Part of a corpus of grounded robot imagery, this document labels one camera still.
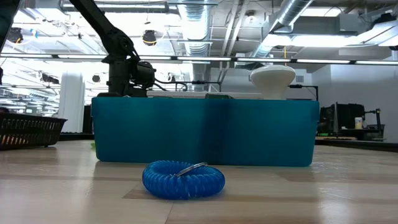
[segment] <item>large storage bin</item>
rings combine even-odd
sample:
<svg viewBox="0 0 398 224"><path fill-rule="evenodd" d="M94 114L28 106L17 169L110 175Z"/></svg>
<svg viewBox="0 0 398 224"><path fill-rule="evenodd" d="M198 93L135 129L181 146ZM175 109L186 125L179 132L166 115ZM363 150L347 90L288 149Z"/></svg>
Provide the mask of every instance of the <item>large storage bin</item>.
<svg viewBox="0 0 398 224"><path fill-rule="evenodd" d="M97 158L309 166L317 101L93 98Z"/></svg>

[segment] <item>table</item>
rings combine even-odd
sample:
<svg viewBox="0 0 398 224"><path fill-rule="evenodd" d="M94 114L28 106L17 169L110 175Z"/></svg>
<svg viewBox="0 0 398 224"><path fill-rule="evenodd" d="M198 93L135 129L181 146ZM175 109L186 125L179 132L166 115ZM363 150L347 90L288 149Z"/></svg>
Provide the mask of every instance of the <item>table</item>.
<svg viewBox="0 0 398 224"><path fill-rule="evenodd" d="M358 140L363 140L366 133L378 133L377 129L340 129L339 133L342 136L356 137Z"/></svg>
<svg viewBox="0 0 398 224"><path fill-rule="evenodd" d="M167 201L144 164L99 162L92 141L0 152L0 223L398 223L398 154L316 146L311 167L219 166L221 195Z"/></svg>

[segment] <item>black robotic arm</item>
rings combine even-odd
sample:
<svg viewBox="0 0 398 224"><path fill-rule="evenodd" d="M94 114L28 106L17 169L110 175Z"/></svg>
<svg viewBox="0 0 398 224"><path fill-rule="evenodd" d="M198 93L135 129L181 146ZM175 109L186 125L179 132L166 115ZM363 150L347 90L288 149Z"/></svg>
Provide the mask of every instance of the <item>black robotic arm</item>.
<svg viewBox="0 0 398 224"><path fill-rule="evenodd" d="M109 53L102 60L109 64L108 91L121 96L146 96L146 89L155 82L155 70L149 62L140 62L132 40L110 23L93 0L70 2L98 33Z"/></svg>

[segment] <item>black wicker basket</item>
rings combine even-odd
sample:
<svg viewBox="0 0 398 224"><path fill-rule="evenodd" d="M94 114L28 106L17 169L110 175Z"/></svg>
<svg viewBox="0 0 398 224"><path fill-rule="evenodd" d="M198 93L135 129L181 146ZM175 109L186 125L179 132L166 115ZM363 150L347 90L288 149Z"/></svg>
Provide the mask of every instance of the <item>black wicker basket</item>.
<svg viewBox="0 0 398 224"><path fill-rule="evenodd" d="M57 143L65 119L0 113L0 150Z"/></svg>

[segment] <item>cable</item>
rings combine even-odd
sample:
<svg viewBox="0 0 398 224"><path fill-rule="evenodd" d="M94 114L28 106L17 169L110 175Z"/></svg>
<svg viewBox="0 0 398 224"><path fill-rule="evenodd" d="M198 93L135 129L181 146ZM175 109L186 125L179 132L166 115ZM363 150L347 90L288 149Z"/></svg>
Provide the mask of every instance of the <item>cable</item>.
<svg viewBox="0 0 398 224"><path fill-rule="evenodd" d="M154 85L155 86L157 86L157 87L159 87L161 90L163 90L163 91L168 91L168 90L166 90L165 88L163 88L163 87L161 87L159 84L157 84L157 83L154 83Z"/></svg>
<svg viewBox="0 0 398 224"><path fill-rule="evenodd" d="M2 61L0 67L1 67L2 65L4 65L4 63L6 63L6 60L7 60L7 59L8 59L8 58L6 58L6 59L4 59L4 61Z"/></svg>
<svg viewBox="0 0 398 224"><path fill-rule="evenodd" d="M313 92L308 88L308 87L305 87L313 96L315 96L315 98L317 97L315 94L313 94Z"/></svg>
<svg viewBox="0 0 398 224"><path fill-rule="evenodd" d="M266 9L264 6L262 6L260 3L255 2L257 5L259 5L260 7L262 7L265 11L267 11L268 13L271 13L268 9Z"/></svg>
<svg viewBox="0 0 398 224"><path fill-rule="evenodd" d="M285 59L286 59L286 46L284 47L284 57L285 57Z"/></svg>
<svg viewBox="0 0 398 224"><path fill-rule="evenodd" d="M339 2L339 4L341 4L341 3L347 3L347 2L351 2L351 0ZM323 3L324 3L324 4L328 4L329 6L332 6L331 9L333 9L333 8L335 7L335 8L337 8L337 9L339 9L341 13L344 13L344 11L343 11L340 7L338 7L337 5L335 5L335 4L328 3L328 2L326 2L326 1L323 2Z"/></svg>
<svg viewBox="0 0 398 224"><path fill-rule="evenodd" d="M372 22L366 21L366 19L363 17L363 15L358 15L364 22L367 22L369 24L372 24Z"/></svg>
<svg viewBox="0 0 398 224"><path fill-rule="evenodd" d="M182 83L182 82L162 82L162 81L159 81L159 80L156 79L156 78L155 78L155 81L157 81L157 82L159 82L159 83L161 83L161 84L180 84L180 85L183 85L183 86L185 87L185 89L184 89L183 91L188 91L188 86L187 86L187 84Z"/></svg>
<svg viewBox="0 0 398 224"><path fill-rule="evenodd" d="M224 26L226 27L227 23L229 23L229 15L231 14L232 9L229 10L228 14L226 15Z"/></svg>
<svg viewBox="0 0 398 224"><path fill-rule="evenodd" d="M333 6L333 7L331 7L331 8L325 13L325 15L323 15L323 16L325 17L325 16L328 14L328 12L330 12L330 11L331 11L332 9L334 9L334 8L337 8L337 9L340 10L341 13L344 13L343 10L341 10L340 7L338 7L338 6Z"/></svg>

